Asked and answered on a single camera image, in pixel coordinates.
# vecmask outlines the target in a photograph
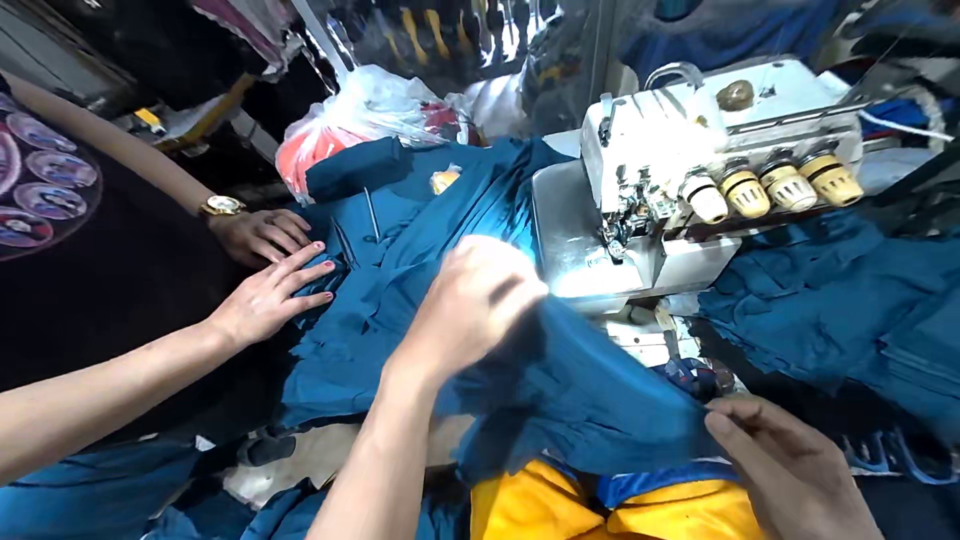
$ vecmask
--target red plastic bag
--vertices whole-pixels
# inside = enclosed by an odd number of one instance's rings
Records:
[[[464,103],[460,94],[441,100],[420,79],[361,65],[347,74],[340,93],[313,104],[287,128],[276,151],[276,170],[301,205],[313,204],[306,190],[307,169],[349,146],[385,136],[413,147],[480,144]]]

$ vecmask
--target hand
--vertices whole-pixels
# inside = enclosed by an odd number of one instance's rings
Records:
[[[847,460],[825,435],[756,396],[720,398],[707,408],[707,430],[730,454],[768,535],[882,540]]]
[[[388,364],[439,388],[495,347],[545,296],[533,263],[488,236],[466,236],[444,259],[410,330]]]
[[[333,271],[330,261],[300,270],[323,250],[322,242],[314,242],[246,278],[206,323],[244,348],[274,335],[294,315],[330,302],[333,294],[328,292],[290,298],[307,283]]]
[[[216,215],[209,219],[210,230],[227,253],[250,268],[284,260],[287,255],[276,246],[293,255],[310,243],[306,237],[310,225],[288,209]]]

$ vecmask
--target yellow shorts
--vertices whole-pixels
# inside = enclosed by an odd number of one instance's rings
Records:
[[[735,482],[680,483],[631,497],[611,516],[585,506],[580,487],[542,461],[470,492],[471,540],[761,539],[747,492]]]

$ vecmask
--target white sewing machine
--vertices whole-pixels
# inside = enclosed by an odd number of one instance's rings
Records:
[[[649,89],[668,74],[682,78]],[[702,290],[743,235],[856,202],[863,106],[839,105],[849,91],[784,57],[707,76],[669,64],[639,93],[602,96],[579,131],[581,158],[534,176],[551,292],[599,313]],[[572,136],[544,140],[564,151]]]

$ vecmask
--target fabric stack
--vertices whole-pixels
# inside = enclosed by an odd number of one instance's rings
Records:
[[[960,441],[960,239],[889,238],[837,211],[753,238],[701,314],[764,372],[858,380]]]

